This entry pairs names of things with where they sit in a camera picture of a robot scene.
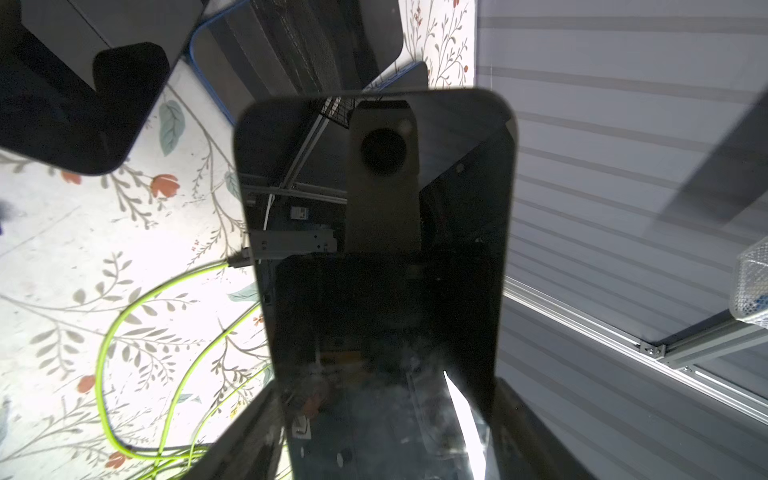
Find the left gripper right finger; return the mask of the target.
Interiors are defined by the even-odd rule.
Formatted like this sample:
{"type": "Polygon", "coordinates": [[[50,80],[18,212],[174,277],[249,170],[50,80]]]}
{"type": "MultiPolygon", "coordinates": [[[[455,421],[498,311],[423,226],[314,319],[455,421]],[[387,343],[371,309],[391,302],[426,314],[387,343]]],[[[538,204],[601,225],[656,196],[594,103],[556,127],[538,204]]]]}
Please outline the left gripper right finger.
{"type": "Polygon", "coordinates": [[[500,377],[495,378],[491,432],[500,479],[594,479],[500,377]]]}

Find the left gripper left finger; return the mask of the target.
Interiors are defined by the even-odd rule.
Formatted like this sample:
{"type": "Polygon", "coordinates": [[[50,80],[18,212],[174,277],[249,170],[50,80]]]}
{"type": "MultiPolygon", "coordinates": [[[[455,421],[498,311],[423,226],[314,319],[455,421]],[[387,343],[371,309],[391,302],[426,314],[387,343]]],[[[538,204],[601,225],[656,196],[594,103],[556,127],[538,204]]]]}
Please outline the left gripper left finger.
{"type": "Polygon", "coordinates": [[[278,390],[268,383],[184,479],[274,479],[282,429],[278,390]]]}

